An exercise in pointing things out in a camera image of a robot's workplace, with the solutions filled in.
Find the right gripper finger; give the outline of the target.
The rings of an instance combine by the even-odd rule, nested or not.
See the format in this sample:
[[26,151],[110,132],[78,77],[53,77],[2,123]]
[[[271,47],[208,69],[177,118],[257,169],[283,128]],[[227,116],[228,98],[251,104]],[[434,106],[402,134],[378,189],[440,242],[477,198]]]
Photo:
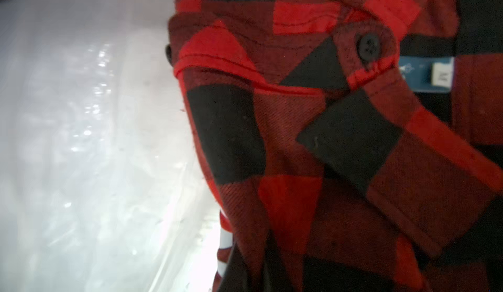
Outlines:
[[221,279],[218,292],[245,292],[248,290],[248,271],[237,244],[229,255],[227,268]]

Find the clear plastic vacuum bag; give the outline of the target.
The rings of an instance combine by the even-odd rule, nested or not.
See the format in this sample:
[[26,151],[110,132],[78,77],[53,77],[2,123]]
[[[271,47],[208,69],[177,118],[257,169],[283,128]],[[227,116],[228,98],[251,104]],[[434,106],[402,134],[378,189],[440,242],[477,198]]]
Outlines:
[[1,290],[210,291],[174,0],[1,1]]

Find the red black plaid shirt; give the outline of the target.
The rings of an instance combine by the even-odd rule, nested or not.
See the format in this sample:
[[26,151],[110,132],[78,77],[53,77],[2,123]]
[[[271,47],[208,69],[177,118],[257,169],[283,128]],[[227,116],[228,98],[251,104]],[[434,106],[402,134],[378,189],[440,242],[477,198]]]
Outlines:
[[502,290],[502,0],[175,0],[217,291]]

